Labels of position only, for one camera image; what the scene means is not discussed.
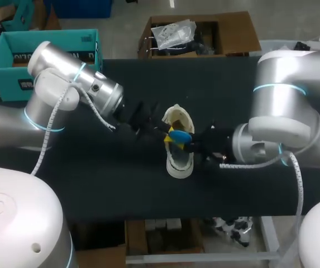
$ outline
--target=shoe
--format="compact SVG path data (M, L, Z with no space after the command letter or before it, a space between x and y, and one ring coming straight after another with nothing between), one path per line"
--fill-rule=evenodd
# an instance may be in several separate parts
M176 104L170 107L162 119L175 130L194 133L194 126L188 112ZM166 168L168 173L177 179L184 179L193 171L193 153L183 151L173 142L165 142L167 151Z

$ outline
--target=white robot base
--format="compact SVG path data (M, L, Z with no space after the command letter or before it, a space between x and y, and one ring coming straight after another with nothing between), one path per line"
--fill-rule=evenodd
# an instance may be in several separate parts
M77 268L60 202L42 180L0 168L0 268Z

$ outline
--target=blue object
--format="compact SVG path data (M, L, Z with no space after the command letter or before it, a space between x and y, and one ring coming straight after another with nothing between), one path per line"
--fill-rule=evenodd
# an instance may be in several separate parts
M267 88L267 87L273 87L273 86L276 86L276 85L288 85L290 86L291 88L293 89L296 89L298 91L300 91L301 93L303 93L304 95L306 95L306 91L303 90L302 88L300 87L297 87L296 85L290 85L290 84L265 84L265 85L259 85L258 87L256 87L255 89L253 89L253 92L258 90L258 89L261 89L261 88Z
M49 2L58 18L108 18L111 15L112 0L45 0L46 5Z
M32 0L0 0L0 7L15 4L17 10L12 20L0 22L0 35L2 32L28 31L35 5Z
M174 140L175 143L190 143L192 136L181 130L172 130L169 132L169 137Z
M14 60L28 63L43 41L50 41L75 58L89 58L102 71L98 30L3 32L0 37L0 97L3 101L27 101L33 91L33 77L27 67L12 67Z

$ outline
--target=white coiled cable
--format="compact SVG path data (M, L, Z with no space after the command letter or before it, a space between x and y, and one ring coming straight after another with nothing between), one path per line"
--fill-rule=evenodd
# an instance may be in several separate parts
M52 130L52 126L53 126L53 121L54 121L54 118L57 114L57 111L59 109L59 106L61 104L61 102L63 101L66 93L68 92L68 90L70 88L75 88L79 91L81 91L83 93L83 95L85 96L87 102L89 103L91 109L93 110L93 112L95 113L95 115L98 117L98 119L111 131L114 131L116 128L109 124L108 122L106 122L102 117L101 115L99 114L99 112L97 111L96 107L94 106L93 102L91 101L91 99L89 98L89 96L87 95L87 93L85 92L84 89L82 89L77 83L75 82L72 82L70 83L67 88L62 92L61 96L59 97L57 103L55 104L53 110L52 110L52 113L49 117L49 121L48 121L48 125L47 125L47 129L46 129L46 132L44 134L44 139L43 139L43 144L42 144L42 149L41 149L41 152L39 154L39 157L38 157L38 160L37 160L37 163L35 165L35 167L33 168L32 172L31 172L31 175L35 176L36 173L38 172L38 169L39 167L41 166L42 162L43 162L43 158L46 154L46 151L47 151L47 146L48 146L48 141L49 141L49 137L50 137L50 133L51 133L51 130Z
M293 163L293 167L295 169L296 180L298 183L298 206L296 210L296 219L295 219L295 231L298 235L299 227L301 223L301 213L303 211L303 204L304 204L304 187L303 187L303 179L301 176L299 162L296 159L295 155L292 152L283 152L282 154L278 155L277 157L273 158L272 160L261 163L261 164L254 164L254 165L232 165L232 164L220 164L219 167L221 169L259 169L264 168L266 166L270 166L273 163L279 161L283 156L289 156L291 162Z

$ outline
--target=screw hole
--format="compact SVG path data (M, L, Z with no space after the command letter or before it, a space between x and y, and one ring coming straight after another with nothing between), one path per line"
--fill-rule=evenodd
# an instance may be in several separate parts
M33 243L31 247L32 247L32 250L33 250L34 253L41 252L41 245L40 244Z

